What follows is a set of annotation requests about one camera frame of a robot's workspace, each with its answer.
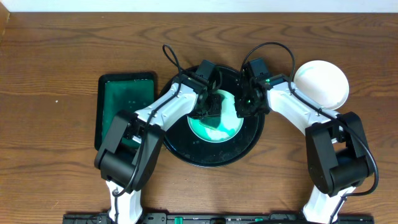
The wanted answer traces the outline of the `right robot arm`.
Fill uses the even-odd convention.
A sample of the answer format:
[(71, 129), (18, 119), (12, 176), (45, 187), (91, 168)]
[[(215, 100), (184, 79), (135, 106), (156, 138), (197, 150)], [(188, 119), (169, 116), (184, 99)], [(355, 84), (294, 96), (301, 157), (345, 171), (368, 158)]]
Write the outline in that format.
[(336, 65), (312, 60), (291, 77), (271, 75), (265, 62), (254, 59), (241, 68), (239, 117), (279, 113), (304, 136), (307, 167), (314, 184), (302, 215), (310, 223), (334, 223), (345, 200), (375, 173), (375, 162), (359, 116), (340, 114), (349, 83)]

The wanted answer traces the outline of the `green sponge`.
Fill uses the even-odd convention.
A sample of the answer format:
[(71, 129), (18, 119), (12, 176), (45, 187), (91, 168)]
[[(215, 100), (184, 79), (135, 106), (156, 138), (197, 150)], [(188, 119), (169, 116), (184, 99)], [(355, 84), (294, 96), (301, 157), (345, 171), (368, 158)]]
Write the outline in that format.
[(220, 116), (206, 117), (199, 120), (199, 123), (206, 128), (217, 130), (219, 129), (219, 126), (221, 124), (221, 117)]

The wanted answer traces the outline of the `white plate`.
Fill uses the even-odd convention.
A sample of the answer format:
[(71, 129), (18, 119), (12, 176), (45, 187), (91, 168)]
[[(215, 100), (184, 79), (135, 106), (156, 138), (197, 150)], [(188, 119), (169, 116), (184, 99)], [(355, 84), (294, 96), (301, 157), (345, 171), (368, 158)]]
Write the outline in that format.
[(303, 64), (295, 73), (298, 89), (329, 110), (342, 107), (349, 95), (349, 82), (343, 71), (324, 60)]
[(224, 90), (216, 92), (221, 97), (221, 124), (219, 129), (212, 130), (202, 126), (200, 119), (188, 117), (188, 125), (193, 133), (206, 142), (220, 143), (233, 138), (243, 126), (243, 118), (237, 117), (234, 107), (234, 95)]

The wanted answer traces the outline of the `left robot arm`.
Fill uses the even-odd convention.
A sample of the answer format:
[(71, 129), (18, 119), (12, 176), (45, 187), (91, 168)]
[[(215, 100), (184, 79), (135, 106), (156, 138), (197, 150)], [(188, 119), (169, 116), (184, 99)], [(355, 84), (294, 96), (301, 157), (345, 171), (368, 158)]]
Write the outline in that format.
[(166, 132), (183, 116), (219, 116), (216, 91), (222, 81), (219, 67), (204, 60), (194, 72), (180, 69), (170, 89), (151, 105), (116, 113), (94, 160), (110, 190), (112, 223), (138, 222), (141, 189), (154, 171)]

